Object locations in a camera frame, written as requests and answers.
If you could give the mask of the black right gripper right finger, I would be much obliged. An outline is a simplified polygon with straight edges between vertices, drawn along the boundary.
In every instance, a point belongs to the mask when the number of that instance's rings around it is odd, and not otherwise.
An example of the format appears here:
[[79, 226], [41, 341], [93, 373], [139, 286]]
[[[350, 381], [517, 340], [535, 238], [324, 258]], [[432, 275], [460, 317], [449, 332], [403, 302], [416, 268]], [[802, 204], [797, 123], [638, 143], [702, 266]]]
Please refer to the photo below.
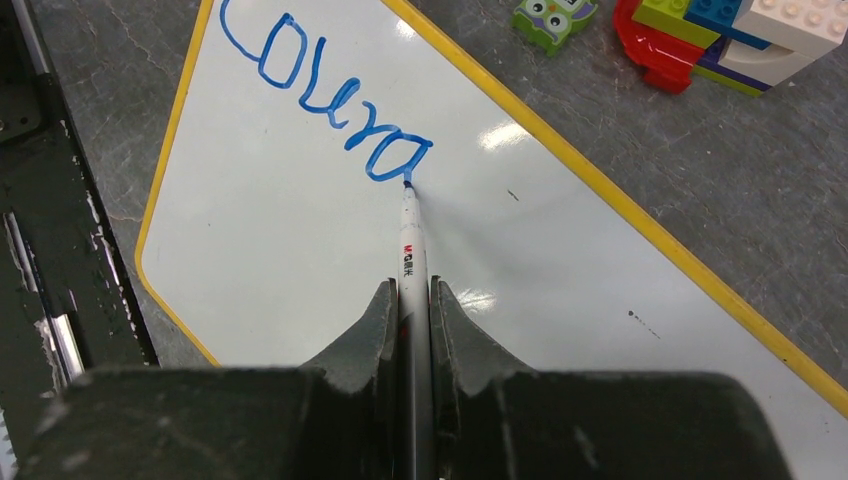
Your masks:
[[445, 479], [787, 479], [760, 406], [731, 377], [542, 371], [431, 281], [436, 471]]

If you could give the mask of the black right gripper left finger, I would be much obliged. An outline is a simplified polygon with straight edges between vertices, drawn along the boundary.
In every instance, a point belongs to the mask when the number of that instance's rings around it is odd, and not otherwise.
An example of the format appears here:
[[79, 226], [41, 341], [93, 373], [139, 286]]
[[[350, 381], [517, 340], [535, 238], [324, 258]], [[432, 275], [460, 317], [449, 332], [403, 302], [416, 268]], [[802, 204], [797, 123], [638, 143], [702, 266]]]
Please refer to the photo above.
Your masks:
[[388, 479], [394, 280], [297, 367], [98, 369], [48, 406], [20, 479]]

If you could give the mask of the blue whiteboard marker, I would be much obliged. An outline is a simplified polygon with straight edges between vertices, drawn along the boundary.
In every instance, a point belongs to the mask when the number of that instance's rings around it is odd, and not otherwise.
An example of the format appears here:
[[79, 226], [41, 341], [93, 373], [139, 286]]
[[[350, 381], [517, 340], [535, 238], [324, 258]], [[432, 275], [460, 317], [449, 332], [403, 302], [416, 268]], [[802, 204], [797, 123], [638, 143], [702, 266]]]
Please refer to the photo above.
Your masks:
[[402, 443], [397, 473], [404, 479], [436, 479], [425, 235], [416, 191], [409, 180], [403, 186], [398, 271]]

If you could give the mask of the yellow framed whiteboard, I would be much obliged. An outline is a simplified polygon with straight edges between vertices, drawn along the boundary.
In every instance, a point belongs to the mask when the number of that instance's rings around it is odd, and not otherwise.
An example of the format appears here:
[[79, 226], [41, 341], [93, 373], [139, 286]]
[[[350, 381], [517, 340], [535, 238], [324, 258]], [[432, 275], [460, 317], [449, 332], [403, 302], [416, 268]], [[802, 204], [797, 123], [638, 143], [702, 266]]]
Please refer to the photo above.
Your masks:
[[213, 364], [295, 365], [428, 269], [533, 367], [699, 370], [797, 479], [847, 475], [847, 393], [406, 1], [201, 3], [135, 253]]

